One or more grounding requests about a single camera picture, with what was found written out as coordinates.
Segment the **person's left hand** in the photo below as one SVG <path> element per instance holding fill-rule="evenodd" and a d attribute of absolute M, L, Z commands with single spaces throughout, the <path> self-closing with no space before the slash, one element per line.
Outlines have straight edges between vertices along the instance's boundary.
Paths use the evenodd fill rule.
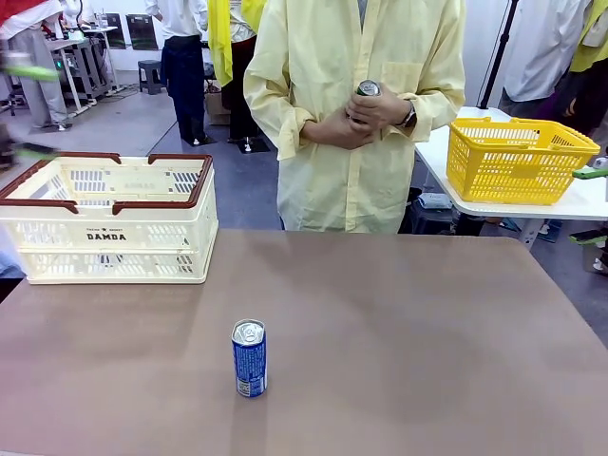
<path fill-rule="evenodd" d="M 412 110 L 412 103 L 399 98 L 384 84 L 377 96 L 353 94 L 346 106 L 351 127 L 360 133 L 371 134 L 391 125 L 401 125 Z"/>

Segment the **person's right hand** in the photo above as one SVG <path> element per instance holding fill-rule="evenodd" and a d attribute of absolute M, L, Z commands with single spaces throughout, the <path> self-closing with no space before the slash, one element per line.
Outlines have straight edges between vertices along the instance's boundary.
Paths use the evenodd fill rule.
<path fill-rule="evenodd" d="M 374 134 L 366 128 L 357 129 L 343 110 L 337 110 L 320 122 L 305 122 L 300 138 L 311 143 L 354 150 L 372 143 Z"/>

